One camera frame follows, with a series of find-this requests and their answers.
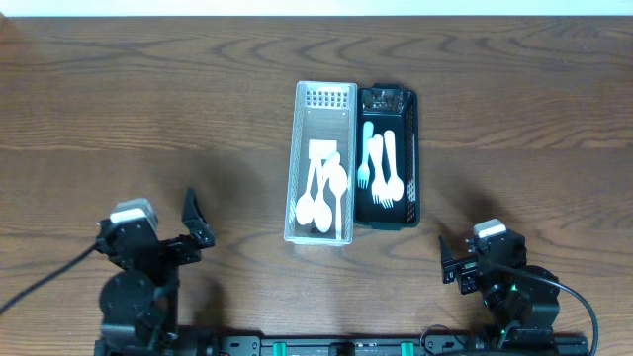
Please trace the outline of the white plastic spoon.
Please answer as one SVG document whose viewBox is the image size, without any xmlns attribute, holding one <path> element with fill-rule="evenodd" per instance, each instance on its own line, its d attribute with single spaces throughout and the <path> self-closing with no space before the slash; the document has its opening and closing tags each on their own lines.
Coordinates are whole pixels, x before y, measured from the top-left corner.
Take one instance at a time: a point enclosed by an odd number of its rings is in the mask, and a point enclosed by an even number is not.
<svg viewBox="0 0 633 356">
<path fill-rule="evenodd" d="M 342 196 L 347 190 L 347 174 L 341 165 L 336 165 L 330 170 L 329 174 L 330 191 L 335 197 L 334 225 L 335 237 L 337 240 L 342 239 Z"/>
<path fill-rule="evenodd" d="M 396 158 L 396 140 L 395 133 L 391 130 L 384 132 L 384 143 L 387 151 L 388 164 L 390 169 L 390 177 L 387 182 L 387 188 L 390 198 L 397 202 L 404 194 L 404 182 L 400 178 L 397 169 Z"/>
</svg>

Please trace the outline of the white plastic fork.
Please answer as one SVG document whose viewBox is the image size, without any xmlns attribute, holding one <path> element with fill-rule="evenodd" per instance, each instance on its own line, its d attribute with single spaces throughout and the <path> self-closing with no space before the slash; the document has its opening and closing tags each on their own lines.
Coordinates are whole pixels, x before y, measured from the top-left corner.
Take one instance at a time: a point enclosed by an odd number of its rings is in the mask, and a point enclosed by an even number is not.
<svg viewBox="0 0 633 356">
<path fill-rule="evenodd" d="M 373 158 L 375 163 L 375 181 L 374 185 L 376 186 L 375 190 L 377 196 L 380 198 L 381 205 L 385 208 L 387 206 L 387 197 L 386 197 L 386 189 L 387 185 L 385 182 L 384 172 L 383 172 L 383 138 L 379 134 L 374 135 L 374 151 L 375 157 Z"/>
<path fill-rule="evenodd" d="M 368 148 L 374 166 L 374 180 L 371 186 L 373 201 L 384 209 L 390 209 L 393 206 L 393 199 L 389 194 L 383 171 L 383 138 L 375 134 L 368 139 Z"/>
<path fill-rule="evenodd" d="M 357 170 L 357 185 L 360 189 L 367 189 L 369 185 L 370 169 L 369 169 L 369 148 L 368 141 L 374 135 L 374 124 L 366 121 L 362 127 L 362 155 L 361 163 Z"/>
</svg>

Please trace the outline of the white spoon bowl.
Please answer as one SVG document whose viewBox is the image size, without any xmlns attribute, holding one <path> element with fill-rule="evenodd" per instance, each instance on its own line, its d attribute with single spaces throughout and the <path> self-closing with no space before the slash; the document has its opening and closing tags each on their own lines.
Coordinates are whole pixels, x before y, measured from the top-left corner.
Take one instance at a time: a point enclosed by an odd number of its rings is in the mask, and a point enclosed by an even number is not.
<svg viewBox="0 0 633 356">
<path fill-rule="evenodd" d="M 334 151 L 330 154 L 322 164 L 321 168 L 321 182 L 325 184 L 330 177 L 332 170 L 340 165 L 340 153 L 338 151 Z"/>
<path fill-rule="evenodd" d="M 312 197 L 312 185 L 316 172 L 316 161 L 314 159 L 310 160 L 310 166 L 308 171 L 306 189 L 304 194 L 298 199 L 296 205 L 296 219 L 300 225 L 306 225 L 312 222 L 313 220 L 313 204 L 314 199 Z"/>
</svg>

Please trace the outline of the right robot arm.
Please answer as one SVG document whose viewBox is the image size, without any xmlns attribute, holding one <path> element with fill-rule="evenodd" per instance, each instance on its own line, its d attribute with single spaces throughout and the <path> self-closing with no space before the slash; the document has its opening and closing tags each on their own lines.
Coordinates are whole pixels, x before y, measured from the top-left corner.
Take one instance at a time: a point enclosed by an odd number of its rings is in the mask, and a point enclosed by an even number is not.
<svg viewBox="0 0 633 356">
<path fill-rule="evenodd" d="M 453 257 L 448 242 L 439 238 L 442 282 L 457 283 L 463 295 L 480 293 L 495 324 L 486 338 L 493 348 L 548 349 L 553 346 L 553 322 L 560 290 L 548 284 L 504 272 L 491 264 L 534 274 L 556 282 L 548 270 L 529 265 L 525 237 L 513 230 L 468 240 L 469 255 Z"/>
</svg>

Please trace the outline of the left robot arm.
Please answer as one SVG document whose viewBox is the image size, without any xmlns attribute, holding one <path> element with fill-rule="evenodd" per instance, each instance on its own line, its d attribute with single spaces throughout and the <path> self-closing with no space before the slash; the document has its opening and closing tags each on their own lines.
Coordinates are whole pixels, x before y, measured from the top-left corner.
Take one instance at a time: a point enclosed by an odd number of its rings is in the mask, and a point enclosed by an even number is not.
<svg viewBox="0 0 633 356">
<path fill-rule="evenodd" d="M 195 190 L 184 198 L 186 234 L 161 240 L 150 201 L 119 203 L 99 222 L 95 249 L 121 271 L 99 296 L 103 315 L 96 355 L 168 355 L 177 340 L 179 267 L 197 263 L 215 236 L 199 208 Z"/>
</svg>

